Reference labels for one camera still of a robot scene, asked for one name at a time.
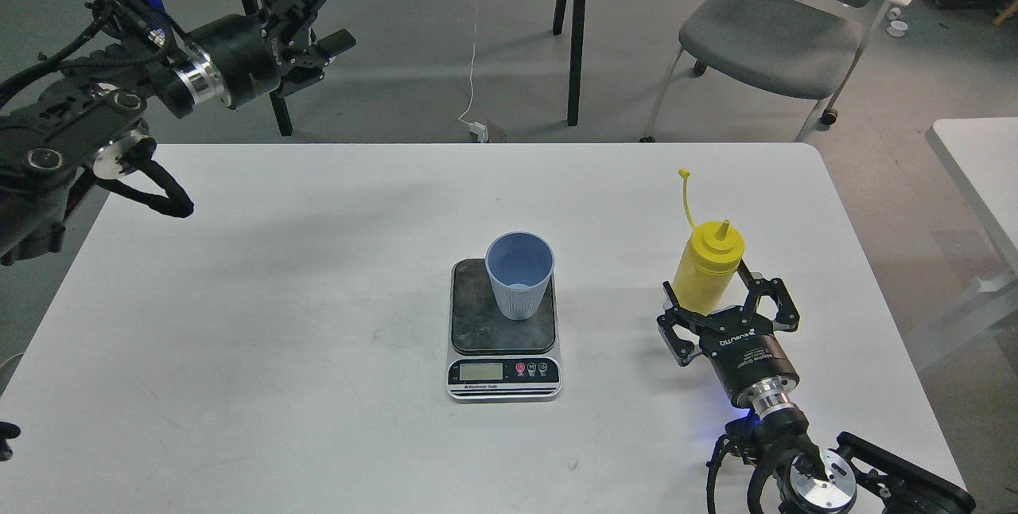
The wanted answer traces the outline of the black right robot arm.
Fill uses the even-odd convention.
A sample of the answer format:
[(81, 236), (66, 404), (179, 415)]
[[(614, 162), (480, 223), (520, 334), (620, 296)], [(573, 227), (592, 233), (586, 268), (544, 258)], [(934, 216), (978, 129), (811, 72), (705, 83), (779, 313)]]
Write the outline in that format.
[(970, 493), (858, 435), (840, 433), (837, 446), (811, 441), (807, 417), (791, 401), (799, 384), (775, 333), (794, 332), (800, 316), (785, 282), (764, 278), (738, 265), (748, 289), (740, 305), (701, 315), (680, 303), (672, 285), (662, 285), (666, 304), (657, 326), (673, 358), (683, 368), (708, 359), (729, 402), (745, 409), (728, 422), (706, 463), (706, 511), (717, 510), (716, 486), (724, 459), (752, 467), (746, 507), (760, 513), (764, 486), (774, 481), (781, 513), (847, 513), (859, 489), (876, 496), (886, 513), (971, 513)]

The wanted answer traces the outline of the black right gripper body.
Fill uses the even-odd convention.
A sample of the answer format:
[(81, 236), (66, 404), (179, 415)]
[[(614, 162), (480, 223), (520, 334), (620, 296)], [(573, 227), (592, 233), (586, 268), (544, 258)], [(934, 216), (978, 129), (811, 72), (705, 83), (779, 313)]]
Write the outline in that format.
[(699, 347), (730, 403), (753, 411), (788, 404), (800, 377), (775, 337), (774, 322), (744, 307), (713, 312), (708, 322)]

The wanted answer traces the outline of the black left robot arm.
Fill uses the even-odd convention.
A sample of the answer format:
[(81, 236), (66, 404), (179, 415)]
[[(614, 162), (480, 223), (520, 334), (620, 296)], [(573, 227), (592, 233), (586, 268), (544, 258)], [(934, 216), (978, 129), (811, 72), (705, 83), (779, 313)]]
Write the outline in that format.
[(254, 1), (248, 14), (181, 28), (163, 0), (91, 0), (76, 39), (2, 82), (7, 103), (58, 75), (36, 102), (2, 116), (3, 265), (61, 251), (67, 220), (94, 187), (163, 216), (193, 213), (153, 158), (149, 99), (179, 119), (212, 100), (229, 109), (263, 96), (281, 102), (356, 46), (346, 28), (313, 32), (328, 0)]

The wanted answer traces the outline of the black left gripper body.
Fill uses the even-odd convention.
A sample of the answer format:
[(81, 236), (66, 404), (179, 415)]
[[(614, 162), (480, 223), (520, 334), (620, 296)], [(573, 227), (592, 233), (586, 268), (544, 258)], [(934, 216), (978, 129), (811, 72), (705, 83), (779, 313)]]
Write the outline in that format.
[(190, 32), (185, 60), (175, 67), (190, 104), (214, 99), (237, 109), (281, 83), (280, 64), (258, 16), (229, 14)]

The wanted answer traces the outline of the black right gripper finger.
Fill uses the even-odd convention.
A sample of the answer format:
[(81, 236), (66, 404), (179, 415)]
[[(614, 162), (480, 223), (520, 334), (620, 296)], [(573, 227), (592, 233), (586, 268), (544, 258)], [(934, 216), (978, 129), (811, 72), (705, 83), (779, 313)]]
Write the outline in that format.
[(662, 288), (666, 295), (666, 304), (662, 315), (657, 317), (657, 326), (662, 339), (666, 342), (673, 358), (680, 368), (687, 368), (695, 358), (701, 356), (703, 352), (695, 347), (692, 341), (682, 339), (678, 335), (677, 329), (690, 330), (695, 336), (699, 336), (701, 330), (705, 328), (708, 316), (687, 309), (679, 302), (671, 282), (662, 282)]
[(759, 315), (760, 299), (768, 298), (775, 305), (775, 317), (770, 319), (773, 329), (782, 330), (782, 332), (796, 332), (801, 317), (785, 282), (781, 278), (764, 278), (759, 272), (750, 271), (744, 260), (740, 261), (736, 272), (745, 288), (748, 289), (748, 296), (740, 309), (740, 324), (742, 326), (754, 325), (756, 316)]

